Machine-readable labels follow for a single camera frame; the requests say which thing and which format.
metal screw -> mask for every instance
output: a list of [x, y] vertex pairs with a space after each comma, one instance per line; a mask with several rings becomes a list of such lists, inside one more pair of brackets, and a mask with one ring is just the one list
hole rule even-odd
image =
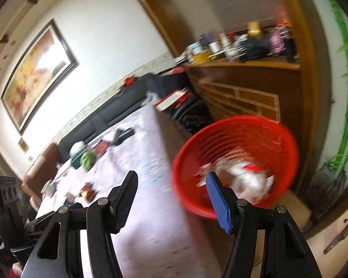
[[278, 213], [286, 213], [286, 208], [284, 206], [278, 206], [277, 207], [277, 212]]
[[68, 207], [67, 206], [62, 206], [58, 209], [59, 213], [66, 213], [68, 211]]
[[237, 205], [239, 206], [246, 206], [248, 204], [248, 201], [247, 200], [244, 200], [244, 199], [238, 199], [237, 200]]
[[108, 203], [108, 199], [106, 198], [101, 198], [98, 200], [98, 205], [103, 206], [106, 205]]

framed painting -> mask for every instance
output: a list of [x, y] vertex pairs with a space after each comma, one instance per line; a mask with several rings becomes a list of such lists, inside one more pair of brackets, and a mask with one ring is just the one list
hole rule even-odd
[[20, 134], [54, 88], [77, 65], [52, 19], [19, 59], [1, 99]]

brown chair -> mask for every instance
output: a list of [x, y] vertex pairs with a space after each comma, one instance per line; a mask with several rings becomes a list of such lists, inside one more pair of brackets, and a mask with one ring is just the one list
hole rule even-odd
[[40, 207], [42, 202], [41, 189], [47, 181], [57, 174], [56, 164], [61, 162], [61, 154], [55, 143], [50, 144], [27, 171], [22, 180], [22, 190], [31, 199], [32, 206]]

basket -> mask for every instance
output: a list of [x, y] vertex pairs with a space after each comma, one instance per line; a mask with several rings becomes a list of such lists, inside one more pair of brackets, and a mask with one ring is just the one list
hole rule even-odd
[[217, 121], [189, 139], [173, 162], [173, 188], [184, 207], [205, 218], [216, 219], [206, 187], [197, 187], [202, 165], [234, 149], [243, 149], [252, 162], [275, 176], [269, 193], [257, 207], [269, 207], [293, 182], [298, 168], [294, 136], [281, 123], [261, 116], [235, 116]]

black sofa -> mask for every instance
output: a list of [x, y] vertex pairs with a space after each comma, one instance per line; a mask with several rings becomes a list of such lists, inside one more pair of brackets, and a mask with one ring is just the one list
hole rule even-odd
[[191, 87], [186, 73], [172, 76], [159, 74], [147, 73], [139, 77], [120, 96], [111, 97], [64, 136], [58, 145], [62, 161], [66, 162], [70, 158], [69, 151], [76, 142], [89, 143], [96, 136], [141, 108], [148, 90], [163, 98], [176, 89]]

